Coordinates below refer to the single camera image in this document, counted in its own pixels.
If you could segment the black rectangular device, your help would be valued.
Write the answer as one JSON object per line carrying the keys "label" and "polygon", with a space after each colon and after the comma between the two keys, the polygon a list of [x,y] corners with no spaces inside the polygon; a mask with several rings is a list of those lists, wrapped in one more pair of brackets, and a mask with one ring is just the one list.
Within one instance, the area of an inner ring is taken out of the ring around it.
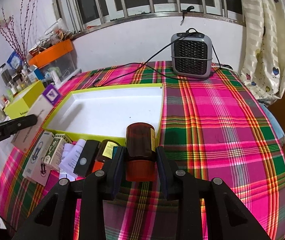
{"label": "black rectangular device", "polygon": [[101,142],[97,140],[86,141],[82,153],[79,156],[77,164],[74,168],[74,174],[78,175],[79,177],[86,177],[91,173],[95,158],[100,148],[100,144]]}

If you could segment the orange lid storage bin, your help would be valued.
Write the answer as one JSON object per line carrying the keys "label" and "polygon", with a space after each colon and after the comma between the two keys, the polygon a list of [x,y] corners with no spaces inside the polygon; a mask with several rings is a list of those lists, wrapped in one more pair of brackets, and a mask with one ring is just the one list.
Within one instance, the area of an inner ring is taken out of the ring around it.
{"label": "orange lid storage bin", "polygon": [[73,49],[69,39],[61,41],[31,58],[29,65],[36,66],[43,75],[55,71],[62,82],[76,70],[71,55]]}

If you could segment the amber bottle yellow label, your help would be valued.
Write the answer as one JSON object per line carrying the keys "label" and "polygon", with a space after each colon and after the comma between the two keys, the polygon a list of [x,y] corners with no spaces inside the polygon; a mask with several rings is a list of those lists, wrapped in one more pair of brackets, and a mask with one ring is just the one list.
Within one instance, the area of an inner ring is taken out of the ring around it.
{"label": "amber bottle yellow label", "polygon": [[113,158],[114,147],[118,146],[119,144],[116,141],[108,139],[103,140],[98,150],[98,154],[96,155],[95,162],[91,172],[94,173],[97,170],[101,170],[104,163]]}

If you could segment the green white medicine box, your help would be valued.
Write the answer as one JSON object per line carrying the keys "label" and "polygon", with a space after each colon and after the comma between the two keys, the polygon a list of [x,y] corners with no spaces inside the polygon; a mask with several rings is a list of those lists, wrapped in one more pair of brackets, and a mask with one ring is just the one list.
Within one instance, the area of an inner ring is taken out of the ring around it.
{"label": "green white medicine box", "polygon": [[43,163],[50,169],[59,172],[59,164],[62,161],[62,154],[65,144],[71,144],[72,140],[67,134],[56,134],[47,150]]}

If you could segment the patterned curtain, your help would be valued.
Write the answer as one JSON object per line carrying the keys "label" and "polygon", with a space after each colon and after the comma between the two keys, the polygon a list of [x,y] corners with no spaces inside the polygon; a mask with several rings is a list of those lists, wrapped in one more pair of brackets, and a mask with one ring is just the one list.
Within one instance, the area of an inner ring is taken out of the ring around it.
{"label": "patterned curtain", "polygon": [[285,93],[285,0],[242,0],[246,44],[240,77],[269,106]]}

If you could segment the grey portable heater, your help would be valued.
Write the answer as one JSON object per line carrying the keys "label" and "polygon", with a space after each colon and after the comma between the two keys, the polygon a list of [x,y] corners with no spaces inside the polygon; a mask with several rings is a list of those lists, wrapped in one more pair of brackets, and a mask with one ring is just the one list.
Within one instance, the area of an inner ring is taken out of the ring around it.
{"label": "grey portable heater", "polygon": [[171,37],[171,59],[175,74],[205,79],[211,73],[212,41],[203,33],[176,33]]}

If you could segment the white tube blue print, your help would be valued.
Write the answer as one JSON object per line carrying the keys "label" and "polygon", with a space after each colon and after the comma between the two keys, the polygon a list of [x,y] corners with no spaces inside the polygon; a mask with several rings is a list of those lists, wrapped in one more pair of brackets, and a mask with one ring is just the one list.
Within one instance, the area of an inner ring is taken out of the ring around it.
{"label": "white tube blue print", "polygon": [[74,173],[74,169],[86,142],[87,141],[84,139],[79,139],[75,145],[69,143],[64,145],[62,159],[59,164],[59,168],[62,171],[66,172],[68,175],[77,177],[77,175]]}

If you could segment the blue white carton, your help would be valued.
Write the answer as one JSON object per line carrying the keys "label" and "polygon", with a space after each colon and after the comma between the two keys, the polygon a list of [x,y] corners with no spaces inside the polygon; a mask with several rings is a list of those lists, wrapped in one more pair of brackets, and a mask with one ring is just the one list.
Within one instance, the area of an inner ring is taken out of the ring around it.
{"label": "blue white carton", "polygon": [[39,81],[39,80],[44,80],[44,79],[45,79],[45,77],[44,77],[44,75],[42,74],[42,72],[40,71],[40,69],[37,68],[36,66],[32,65],[32,66],[30,67],[30,71],[31,71],[31,72],[30,72],[29,76],[30,76],[30,80],[31,80],[32,82]]}

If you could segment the white box keychain picture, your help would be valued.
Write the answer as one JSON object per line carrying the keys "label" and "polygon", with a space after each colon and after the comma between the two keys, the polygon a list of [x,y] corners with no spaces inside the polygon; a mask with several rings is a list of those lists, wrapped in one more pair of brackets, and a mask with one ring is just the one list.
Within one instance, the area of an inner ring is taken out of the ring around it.
{"label": "white box keychain picture", "polygon": [[45,186],[50,175],[50,168],[44,163],[47,150],[53,142],[54,135],[51,132],[44,132],[39,138],[32,154],[23,171],[23,177],[32,183]]}

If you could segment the amber bottle red cap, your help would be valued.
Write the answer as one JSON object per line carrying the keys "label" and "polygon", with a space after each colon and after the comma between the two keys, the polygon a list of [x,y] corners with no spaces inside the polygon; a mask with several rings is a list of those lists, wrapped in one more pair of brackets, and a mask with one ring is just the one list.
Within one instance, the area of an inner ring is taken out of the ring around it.
{"label": "amber bottle red cap", "polygon": [[149,182],[157,179],[155,170],[156,142],[155,130],[152,125],[137,122],[127,127],[127,181]]}

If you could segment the red bud branches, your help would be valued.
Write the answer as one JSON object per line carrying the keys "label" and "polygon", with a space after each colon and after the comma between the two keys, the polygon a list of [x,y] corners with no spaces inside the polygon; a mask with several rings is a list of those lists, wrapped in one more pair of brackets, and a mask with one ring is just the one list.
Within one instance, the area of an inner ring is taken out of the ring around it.
{"label": "red bud branches", "polygon": [[8,17],[4,8],[1,8],[0,34],[23,61],[26,61],[29,54],[28,46],[37,5],[38,0],[21,0],[18,16],[12,14]]}

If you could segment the plaid tablecloth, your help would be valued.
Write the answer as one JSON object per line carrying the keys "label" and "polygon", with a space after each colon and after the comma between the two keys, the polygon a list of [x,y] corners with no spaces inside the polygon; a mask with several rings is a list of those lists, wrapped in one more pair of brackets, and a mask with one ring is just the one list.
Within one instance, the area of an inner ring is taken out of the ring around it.
{"label": "plaid tablecloth", "polygon": [[[174,77],[171,63],[152,67]],[[258,102],[233,72],[220,70],[202,82],[160,76],[133,64],[82,73],[60,93],[109,85],[162,83],[165,90],[159,144],[168,159],[195,177],[220,177],[271,239],[285,238],[285,156]],[[30,153],[13,148],[0,177],[0,215],[17,230],[58,181],[30,183],[23,171]],[[115,202],[104,202],[106,239],[175,239],[178,202],[166,202],[160,183],[122,182]]]}

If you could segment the yellow-green shallow tray box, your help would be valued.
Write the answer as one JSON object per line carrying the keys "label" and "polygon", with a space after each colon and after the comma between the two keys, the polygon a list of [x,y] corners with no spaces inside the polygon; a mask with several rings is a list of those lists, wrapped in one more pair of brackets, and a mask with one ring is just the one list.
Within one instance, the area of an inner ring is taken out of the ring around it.
{"label": "yellow-green shallow tray box", "polygon": [[127,127],[144,122],[154,127],[158,139],[163,105],[161,83],[75,90],[50,113],[43,129],[66,134],[73,141],[111,139],[124,145]]}

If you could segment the white box purple end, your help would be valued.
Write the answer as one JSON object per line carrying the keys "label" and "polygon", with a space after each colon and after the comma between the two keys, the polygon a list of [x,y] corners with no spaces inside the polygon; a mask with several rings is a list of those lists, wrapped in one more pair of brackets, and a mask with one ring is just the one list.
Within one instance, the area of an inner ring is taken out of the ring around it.
{"label": "white box purple end", "polygon": [[27,152],[29,150],[41,125],[60,98],[60,92],[54,85],[50,84],[31,106],[22,123],[24,129],[18,131],[11,141],[21,152]]}

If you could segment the metal window bars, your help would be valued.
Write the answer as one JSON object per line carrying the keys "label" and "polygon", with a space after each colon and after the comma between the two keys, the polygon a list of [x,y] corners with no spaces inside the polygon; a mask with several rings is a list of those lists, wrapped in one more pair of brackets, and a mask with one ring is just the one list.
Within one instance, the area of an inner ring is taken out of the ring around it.
{"label": "metal window bars", "polygon": [[78,36],[130,21],[157,17],[202,17],[245,25],[241,0],[52,0]]}

